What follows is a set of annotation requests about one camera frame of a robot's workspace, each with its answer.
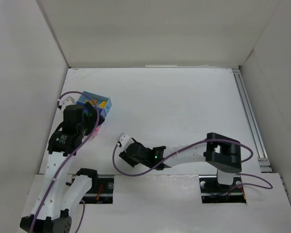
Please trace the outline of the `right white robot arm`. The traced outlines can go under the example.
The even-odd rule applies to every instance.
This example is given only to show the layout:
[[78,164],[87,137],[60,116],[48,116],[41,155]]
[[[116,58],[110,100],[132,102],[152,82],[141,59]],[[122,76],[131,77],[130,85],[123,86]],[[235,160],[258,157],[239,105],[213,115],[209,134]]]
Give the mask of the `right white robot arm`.
[[207,163],[217,169],[217,182],[232,185],[234,175],[242,171],[240,142],[217,133],[208,133],[206,139],[187,146],[147,148],[127,134],[118,137],[122,149],[119,157],[131,167],[144,165],[148,171],[164,170],[181,164]]

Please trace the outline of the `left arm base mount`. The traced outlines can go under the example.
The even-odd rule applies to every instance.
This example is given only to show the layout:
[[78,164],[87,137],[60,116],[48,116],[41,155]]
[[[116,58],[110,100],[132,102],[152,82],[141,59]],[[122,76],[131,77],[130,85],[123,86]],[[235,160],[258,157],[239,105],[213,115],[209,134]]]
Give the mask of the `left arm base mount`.
[[66,182],[66,186],[71,186],[77,175],[86,175],[92,178],[92,187],[82,198],[85,204],[112,204],[114,175],[98,175],[94,169],[81,168],[72,178]]

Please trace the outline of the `yellow hollow curved lego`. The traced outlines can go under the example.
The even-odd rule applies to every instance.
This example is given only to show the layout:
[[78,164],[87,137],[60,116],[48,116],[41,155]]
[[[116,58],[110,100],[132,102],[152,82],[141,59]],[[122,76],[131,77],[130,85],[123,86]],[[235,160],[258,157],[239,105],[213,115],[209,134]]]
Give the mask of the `yellow hollow curved lego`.
[[99,107],[100,107],[100,108],[104,108],[105,105],[106,105],[106,103],[107,103],[106,101],[102,101],[102,102],[100,103]]

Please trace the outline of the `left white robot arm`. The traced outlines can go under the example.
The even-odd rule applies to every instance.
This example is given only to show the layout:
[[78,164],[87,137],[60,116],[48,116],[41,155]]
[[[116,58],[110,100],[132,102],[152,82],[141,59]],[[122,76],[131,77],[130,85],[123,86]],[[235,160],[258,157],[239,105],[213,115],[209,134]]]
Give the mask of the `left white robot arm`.
[[28,233],[68,233],[72,215],[83,196],[98,185],[94,169],[81,168],[71,184],[66,186],[69,168],[77,151],[104,122],[99,110],[91,103],[69,105],[64,119],[48,142],[48,162],[36,203],[20,228]]

